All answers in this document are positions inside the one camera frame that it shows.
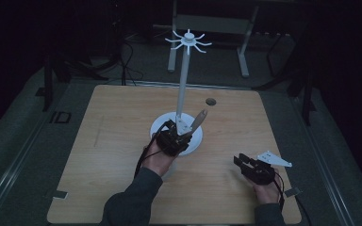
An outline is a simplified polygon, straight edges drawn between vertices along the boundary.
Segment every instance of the background desk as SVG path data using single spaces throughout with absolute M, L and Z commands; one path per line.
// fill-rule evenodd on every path
M 53 200 L 48 220 L 99 222 L 107 199 L 131 183 L 152 122 L 175 110 L 177 94 L 175 88 L 96 87 L 58 185 L 68 197 Z M 217 104 L 206 105 L 208 97 Z M 254 91 L 187 89 L 184 112 L 195 116 L 203 108 L 203 141 L 194 153 L 177 158 L 176 171 L 153 203 L 151 223 L 254 222 L 255 194 L 233 155 L 279 154 L 261 99 Z M 288 189 L 286 171 L 278 169 Z M 286 223 L 301 221 L 293 198 L 283 214 Z

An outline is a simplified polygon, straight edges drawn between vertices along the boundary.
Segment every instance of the person's right hand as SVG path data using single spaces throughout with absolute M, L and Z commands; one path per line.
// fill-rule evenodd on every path
M 252 185 L 259 204 L 278 203 L 280 192 L 274 182 L 269 183 L 266 186 L 260 186 L 251 181 L 249 178 L 245 178 Z M 280 186 L 280 179 L 277 174 L 275 174 L 274 179 L 275 182 Z

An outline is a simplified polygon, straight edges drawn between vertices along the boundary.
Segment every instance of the gray carpet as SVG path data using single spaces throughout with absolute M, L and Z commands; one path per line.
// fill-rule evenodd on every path
M 188 82 L 248 89 L 270 81 L 272 77 L 266 54 L 273 42 L 274 39 L 267 36 L 254 36 L 251 39 L 246 54 L 251 73 L 249 78 L 240 76 L 236 50 L 232 45 L 205 47 L 206 54 L 194 51 Z M 169 44 L 163 41 L 163 37 L 151 43 L 130 43 L 133 55 L 129 68 L 133 71 L 129 71 L 129 78 L 132 76 L 136 81 L 141 78 L 148 82 L 178 82 L 181 51 L 178 51 L 175 73 L 167 73 Z M 286 37 L 271 53 L 271 63 L 276 70 L 283 65 L 292 47 L 293 41 Z M 127 59 L 131 49 L 125 46 L 123 51 L 123 58 Z M 117 66 L 103 73 L 103 76 L 110 77 L 108 82 L 75 75 L 69 85 L 55 83 L 55 102 L 46 113 L 41 112 L 42 98 L 34 96 L 37 88 L 42 86 L 43 73 L 39 72 L 30 79 L 0 121 L 0 178 L 24 145 L 32 144 L 21 173 L 0 205 L 0 225 L 48 224 L 46 214 L 51 194 L 58 185 L 93 88 L 104 83 L 119 85 L 121 71 L 121 67 Z M 127 85 L 134 84 L 128 80 Z M 316 161 L 320 155 L 348 210 L 348 215 L 344 216 L 350 216 L 353 225 L 362 225 L 362 176 L 343 136 L 317 90 L 312 97 L 317 111 L 311 112 L 312 125 L 305 126 L 300 117 L 301 98 L 289 98 L 286 95 L 287 86 L 288 81 L 261 91 L 260 95 L 279 150 L 294 165 L 288 169 L 288 175 L 292 185 L 303 191 L 299 195 L 300 201 L 313 225 L 345 225 L 338 213 L 338 206 L 330 196 L 333 192 L 328 186 L 330 182 L 324 180 L 323 166 Z M 49 123 L 53 111 L 71 112 L 72 118 L 67 124 Z M 43 127 L 35 131 L 35 125 L 39 123 Z M 298 225 L 308 225 L 303 212 L 302 215 L 303 220 Z

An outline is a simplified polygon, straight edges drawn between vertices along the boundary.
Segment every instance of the person's left hand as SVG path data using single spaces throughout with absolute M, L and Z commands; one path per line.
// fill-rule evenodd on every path
M 148 156 L 152 153 L 155 153 L 152 156 L 147 157 L 142 162 L 142 166 L 152 170 L 160 177 L 163 176 L 170 168 L 170 165 L 174 161 L 174 159 L 178 156 L 169 156 L 163 152 L 159 152 L 160 148 L 157 146 L 156 140 L 152 143 L 150 149 L 148 150 L 145 156 Z

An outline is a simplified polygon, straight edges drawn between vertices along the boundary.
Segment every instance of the dark background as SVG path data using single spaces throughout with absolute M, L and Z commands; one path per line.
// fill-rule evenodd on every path
M 122 32 L 137 30 L 149 39 L 152 24 L 171 24 L 170 2 L 1 0 L 0 118 L 47 54 L 63 51 L 87 62 L 89 56 L 110 57 L 116 48 L 109 41 L 115 36 L 113 22 L 120 22 Z M 192 10 L 186 2 L 181 9 Z M 288 20 L 312 19 L 305 35 L 296 39 L 302 51 L 291 60 L 303 56 L 309 62 L 314 85 L 362 170 L 362 1 L 339 2 L 336 7 L 268 4 L 257 16 L 255 30 L 293 33 Z M 193 10 L 212 14 L 214 7 Z M 230 10 L 222 12 L 233 14 Z M 275 23 L 274 18 L 284 20 Z

